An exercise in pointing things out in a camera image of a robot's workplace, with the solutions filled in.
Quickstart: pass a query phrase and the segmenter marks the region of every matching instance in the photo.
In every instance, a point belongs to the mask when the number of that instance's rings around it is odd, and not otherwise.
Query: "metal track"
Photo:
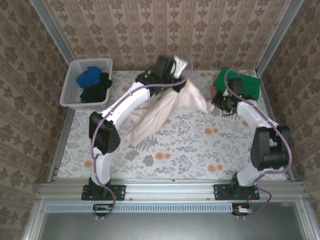
[[[83,186],[87,178],[55,180],[40,185],[37,202],[45,203],[97,203],[82,201]],[[124,202],[129,203],[236,203],[241,201],[216,201],[214,184],[228,184],[228,180],[160,180],[160,179],[112,179],[111,184],[126,185]],[[272,193],[272,202],[296,202],[306,199],[302,182],[261,181],[259,186]],[[269,196],[260,191],[260,200]]]
[[[61,130],[62,134],[60,135],[59,142],[56,147],[57,151],[55,151],[50,173],[48,176],[48,180],[47,180],[48,183],[51,183],[54,177],[58,175],[58,171],[59,171],[58,166],[60,165],[61,160],[64,156],[64,152],[65,152],[64,150],[68,141],[68,136],[72,126],[72,122],[74,120],[75,112],[76,112],[75,110],[73,110],[72,108],[69,108],[66,113],[64,123],[63,123],[63,128]]]
[[[48,203],[46,214],[93,213],[93,203]],[[231,203],[127,203],[119,202],[113,213],[232,213]]]

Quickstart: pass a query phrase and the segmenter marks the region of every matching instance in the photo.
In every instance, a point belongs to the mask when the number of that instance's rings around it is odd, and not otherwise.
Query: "cable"
[[[280,137],[280,139],[282,140],[282,142],[284,143],[285,145],[285,148],[287,150],[287,153],[288,153],[288,165],[283,169],[283,170],[280,170],[280,171],[276,171],[276,170],[269,170],[269,171],[266,171],[264,172],[263,174],[261,174],[259,177],[257,177],[254,181],[253,181],[253,184],[254,186],[259,189],[260,191],[263,191],[267,194],[269,194],[269,198],[267,199],[267,201],[260,207],[258,208],[255,212],[251,213],[251,214],[248,214],[247,216],[245,217],[250,217],[250,216],[253,216],[255,215],[256,213],[260,212],[271,200],[272,198],[272,194],[271,192],[265,190],[265,189],[262,189],[261,187],[259,187],[257,185],[257,182],[262,179],[266,174],[282,174],[282,173],[286,173],[290,168],[291,168],[291,165],[292,165],[292,152],[291,152],[291,149],[290,149],[290,146],[289,146],[289,143],[287,142],[287,140],[285,139],[285,137],[281,134],[281,132],[277,129],[277,127],[269,120],[269,118],[259,109],[257,108],[253,103],[251,103],[250,101],[240,97],[239,95],[237,95],[234,91],[231,90],[231,88],[228,86],[228,73],[232,71],[232,69],[228,69],[224,75],[224,85],[226,87],[226,89],[228,90],[229,93],[231,93],[233,96],[235,96],[237,99],[245,102],[246,104],[250,105],[272,128],[273,130],[277,133],[277,135]]]
[[[189,71],[188,75],[187,75],[183,80],[178,81],[178,82],[176,82],[176,83],[166,83],[166,84],[164,84],[164,83],[154,83],[154,84],[148,84],[148,85],[140,86],[140,87],[134,89],[133,91],[127,93],[127,94],[101,119],[101,121],[98,123],[98,125],[97,125],[96,128],[95,128],[94,134],[93,134],[93,136],[92,136],[91,146],[90,146],[90,153],[91,153],[91,157],[93,158],[93,171],[94,171],[94,176],[95,176],[95,179],[96,179],[96,181],[98,182],[98,184],[99,184],[102,188],[106,189],[109,193],[111,193],[111,195],[112,195],[112,201],[113,201],[112,207],[111,207],[110,211],[104,216],[105,218],[106,218],[107,216],[109,216],[109,215],[111,214],[111,212],[114,210],[115,205],[116,205],[116,196],[115,196],[115,194],[113,193],[113,191],[112,191],[109,187],[105,186],[105,185],[99,180],[99,178],[98,178],[98,173],[97,173],[97,159],[98,159],[99,154],[97,154],[96,156],[95,156],[95,154],[94,154],[95,141],[96,141],[96,137],[97,137],[98,131],[99,131],[101,125],[103,124],[103,122],[116,110],[116,108],[119,107],[119,106],[121,105],[121,103],[123,103],[128,97],[130,97],[130,96],[131,96],[132,94],[134,94],[135,92],[137,92],[137,91],[139,91],[139,90],[141,90],[141,89],[148,89],[148,88],[154,88],[154,87],[171,88],[171,87],[175,87],[175,86],[179,86],[179,85],[181,85],[181,84],[184,84],[184,83],[191,77],[192,71],[193,71],[193,68],[194,68],[194,65],[193,65],[193,60],[192,60],[192,57],[191,57],[190,54],[184,52],[184,51],[181,50],[181,49],[179,49],[178,51],[176,51],[174,54],[177,55],[177,54],[179,54],[179,53],[185,54],[185,55],[188,57],[188,59],[189,59],[189,64],[190,64],[190,71]],[[96,217],[96,219],[97,219],[97,217],[98,217],[98,216],[97,216],[97,209],[98,209],[98,208],[99,208],[99,206],[96,207],[95,210],[94,210],[94,216]]]

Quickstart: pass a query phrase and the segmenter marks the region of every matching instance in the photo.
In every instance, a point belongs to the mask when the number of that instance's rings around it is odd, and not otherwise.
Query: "dark gray panel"
[[[304,240],[295,204],[271,203],[245,220],[230,213],[46,214],[41,240]]]

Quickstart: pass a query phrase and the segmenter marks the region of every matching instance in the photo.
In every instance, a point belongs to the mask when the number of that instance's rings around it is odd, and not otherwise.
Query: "blue cloth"
[[[88,70],[77,77],[76,82],[80,88],[86,89],[87,87],[100,83],[100,73],[101,70],[96,66],[89,66]]]

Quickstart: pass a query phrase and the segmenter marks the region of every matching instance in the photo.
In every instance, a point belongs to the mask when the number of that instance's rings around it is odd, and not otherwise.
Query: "black cloth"
[[[87,103],[100,103],[106,100],[108,88],[111,87],[112,81],[109,79],[109,74],[102,72],[99,76],[98,84],[87,87],[83,90],[80,98]]]

